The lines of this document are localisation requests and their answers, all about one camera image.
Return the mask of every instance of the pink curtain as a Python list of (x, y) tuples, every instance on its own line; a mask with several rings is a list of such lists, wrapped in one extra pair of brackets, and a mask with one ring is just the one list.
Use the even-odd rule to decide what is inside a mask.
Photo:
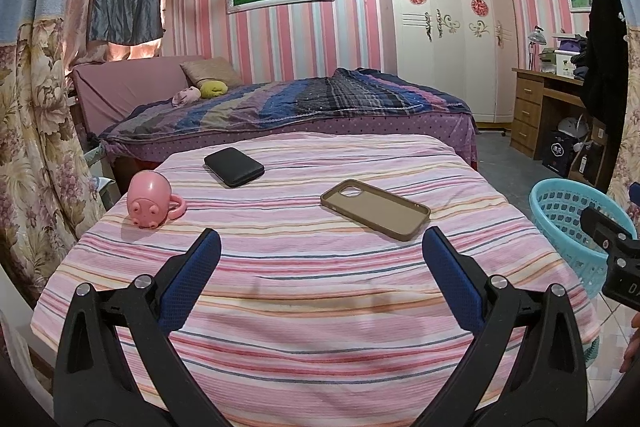
[[(91, 0), (66, 0), (64, 67), (69, 73), (77, 64), (87, 62), (111, 62), (128, 58), (154, 57), (159, 53), (161, 39), (137, 46), (120, 46), (110, 42), (92, 41), (86, 38), (86, 26)], [(164, 23), (164, 0), (161, 0)]]

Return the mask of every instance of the white wardrobe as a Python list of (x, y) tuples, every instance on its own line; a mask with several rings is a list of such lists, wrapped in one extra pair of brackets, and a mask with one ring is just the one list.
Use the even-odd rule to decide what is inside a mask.
[(385, 71), (510, 122), (518, 49), (513, 0), (380, 0)]

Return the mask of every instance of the pink mug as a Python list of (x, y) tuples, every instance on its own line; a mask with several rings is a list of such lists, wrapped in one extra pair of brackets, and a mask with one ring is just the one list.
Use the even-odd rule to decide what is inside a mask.
[[(169, 210), (171, 203), (178, 206)], [(186, 209), (184, 198), (171, 193), (171, 183), (159, 172), (140, 171), (131, 179), (127, 210), (137, 227), (156, 229), (165, 219), (178, 219)]]

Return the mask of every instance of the phone case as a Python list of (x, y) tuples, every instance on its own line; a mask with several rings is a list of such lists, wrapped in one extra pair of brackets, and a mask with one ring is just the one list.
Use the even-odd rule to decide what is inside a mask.
[(234, 147), (204, 158), (206, 165), (227, 187), (236, 188), (264, 174), (264, 165)]
[[(348, 191), (355, 193), (345, 195)], [(428, 206), (357, 180), (330, 188), (320, 196), (320, 204), (398, 241), (415, 237), (431, 214)]]

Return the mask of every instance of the headboard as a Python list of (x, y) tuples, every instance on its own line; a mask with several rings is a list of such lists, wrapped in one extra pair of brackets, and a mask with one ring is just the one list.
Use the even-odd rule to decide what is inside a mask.
[(203, 57), (154, 57), (76, 66), (72, 78), (87, 132), (99, 135), (139, 105), (189, 87), (180, 64)]

